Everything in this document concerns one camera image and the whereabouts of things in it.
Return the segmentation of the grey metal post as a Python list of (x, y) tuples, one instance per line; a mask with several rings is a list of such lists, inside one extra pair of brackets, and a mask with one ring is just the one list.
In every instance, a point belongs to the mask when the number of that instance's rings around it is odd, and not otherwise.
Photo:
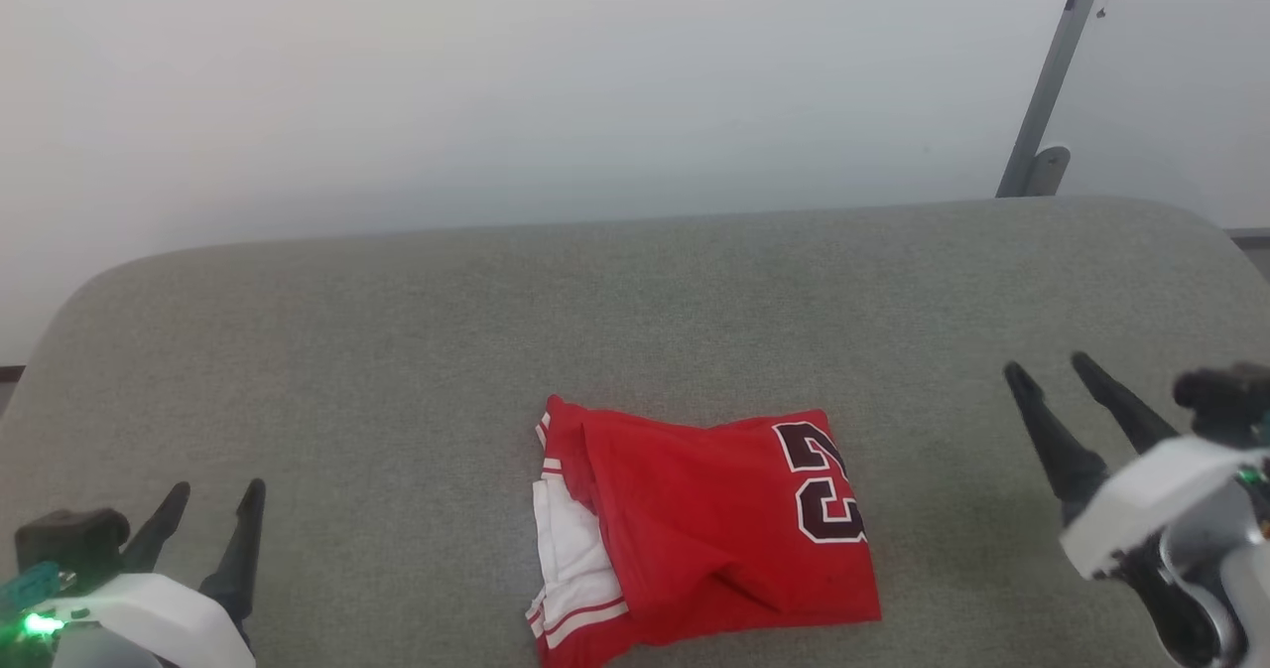
[(1063, 8), (996, 192), (999, 199), (1053, 197), (1060, 190), (1072, 152), (1067, 145), (1046, 144), (1045, 135), (1093, 3), (1067, 0)]

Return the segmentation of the red Bulls 23 jersey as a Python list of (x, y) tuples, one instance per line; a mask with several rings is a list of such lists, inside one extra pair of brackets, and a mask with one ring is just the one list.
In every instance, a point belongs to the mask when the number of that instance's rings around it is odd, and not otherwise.
[(710, 428), (552, 395), (532, 486), (541, 668), (636, 645), (883, 617), (864, 517), (826, 411)]

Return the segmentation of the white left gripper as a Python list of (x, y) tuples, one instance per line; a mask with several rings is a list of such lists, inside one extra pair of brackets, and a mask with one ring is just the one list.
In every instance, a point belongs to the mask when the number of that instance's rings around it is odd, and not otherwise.
[(20, 617), (22, 668), (257, 668), (234, 622), (253, 612), (267, 486), (253, 478), (217, 568), (198, 592), (154, 573), (190, 483), (177, 483), (122, 550), (99, 591), (50, 599)]

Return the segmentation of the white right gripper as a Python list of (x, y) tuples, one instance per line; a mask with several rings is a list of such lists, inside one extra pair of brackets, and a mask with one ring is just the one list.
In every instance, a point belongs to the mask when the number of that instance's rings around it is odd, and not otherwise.
[(1261, 474), (1267, 451), (1176, 439), (1179, 431), (1091, 356), (1077, 351), (1071, 364), (1143, 456), (1107, 478), (1102, 456), (1080, 444), (1022, 364), (1005, 364), (1006, 384), (1060, 502), (1068, 560), (1085, 579), (1126, 585), (1176, 665), (1267, 665), (1267, 483)]

